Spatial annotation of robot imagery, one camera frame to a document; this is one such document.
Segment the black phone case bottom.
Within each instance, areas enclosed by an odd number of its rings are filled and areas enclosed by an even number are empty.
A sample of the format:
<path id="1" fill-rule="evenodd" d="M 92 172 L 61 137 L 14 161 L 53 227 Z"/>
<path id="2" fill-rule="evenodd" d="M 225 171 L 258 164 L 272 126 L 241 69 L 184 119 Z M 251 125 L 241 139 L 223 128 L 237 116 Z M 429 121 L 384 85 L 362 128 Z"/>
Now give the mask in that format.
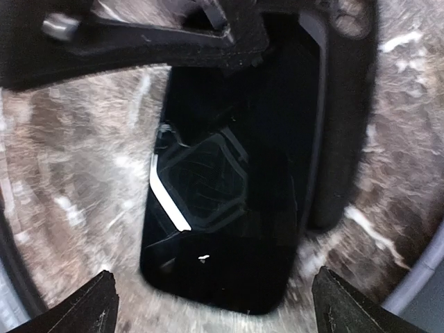
<path id="1" fill-rule="evenodd" d="M 313 191 L 303 217 L 322 233 L 340 221 L 353 193 L 375 86 L 378 2 L 315 2 L 301 24 L 321 47 L 318 106 L 321 124 Z"/>

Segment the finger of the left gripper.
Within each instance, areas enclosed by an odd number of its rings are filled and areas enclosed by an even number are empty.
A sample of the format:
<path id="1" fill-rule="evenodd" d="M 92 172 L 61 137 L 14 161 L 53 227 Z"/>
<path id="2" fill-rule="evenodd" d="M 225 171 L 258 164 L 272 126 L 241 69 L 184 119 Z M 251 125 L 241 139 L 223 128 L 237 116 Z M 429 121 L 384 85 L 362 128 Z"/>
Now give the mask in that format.
<path id="1" fill-rule="evenodd" d="M 150 64 L 246 66 L 268 46 L 254 1 L 199 1 L 197 31 L 104 19 L 91 1 L 2 1 L 1 86 L 22 91 Z"/>

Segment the lavender phone case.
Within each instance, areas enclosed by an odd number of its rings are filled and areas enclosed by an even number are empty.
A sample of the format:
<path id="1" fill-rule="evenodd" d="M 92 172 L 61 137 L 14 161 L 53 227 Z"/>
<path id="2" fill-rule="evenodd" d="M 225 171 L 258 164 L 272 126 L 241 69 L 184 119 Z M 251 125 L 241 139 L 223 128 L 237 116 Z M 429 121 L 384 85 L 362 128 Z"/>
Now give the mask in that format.
<path id="1" fill-rule="evenodd" d="M 382 303 L 382 307 L 392 314 L 399 315 L 422 291 L 443 261 L 443 223 L 420 258 Z"/>

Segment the black phone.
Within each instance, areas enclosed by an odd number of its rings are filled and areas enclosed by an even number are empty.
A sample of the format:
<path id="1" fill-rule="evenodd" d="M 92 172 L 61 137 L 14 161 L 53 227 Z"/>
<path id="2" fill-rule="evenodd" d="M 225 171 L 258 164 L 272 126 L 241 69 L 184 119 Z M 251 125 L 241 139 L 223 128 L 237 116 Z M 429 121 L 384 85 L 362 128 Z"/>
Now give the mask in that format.
<path id="1" fill-rule="evenodd" d="M 253 316 L 284 297 L 323 120 L 318 42 L 295 15 L 264 23 L 255 64 L 171 70 L 139 261 L 156 289 Z"/>

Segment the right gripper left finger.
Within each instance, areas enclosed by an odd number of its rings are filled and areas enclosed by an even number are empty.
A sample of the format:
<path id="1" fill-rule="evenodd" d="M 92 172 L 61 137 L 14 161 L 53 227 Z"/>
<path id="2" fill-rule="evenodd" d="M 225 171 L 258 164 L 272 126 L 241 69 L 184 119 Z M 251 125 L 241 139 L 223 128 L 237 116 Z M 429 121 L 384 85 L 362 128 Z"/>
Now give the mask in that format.
<path id="1" fill-rule="evenodd" d="M 59 305 L 16 327 L 16 333 L 103 332 L 117 325 L 119 296 L 111 272 L 101 271 Z"/>

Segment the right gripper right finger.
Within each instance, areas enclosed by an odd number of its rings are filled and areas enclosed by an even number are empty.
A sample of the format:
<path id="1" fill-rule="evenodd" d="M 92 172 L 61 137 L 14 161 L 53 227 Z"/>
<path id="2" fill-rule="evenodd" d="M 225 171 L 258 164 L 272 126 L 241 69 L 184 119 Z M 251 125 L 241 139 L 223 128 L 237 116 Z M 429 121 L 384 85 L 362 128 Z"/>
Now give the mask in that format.
<path id="1" fill-rule="evenodd" d="M 311 292 L 319 332 L 423 332 L 323 266 Z"/>

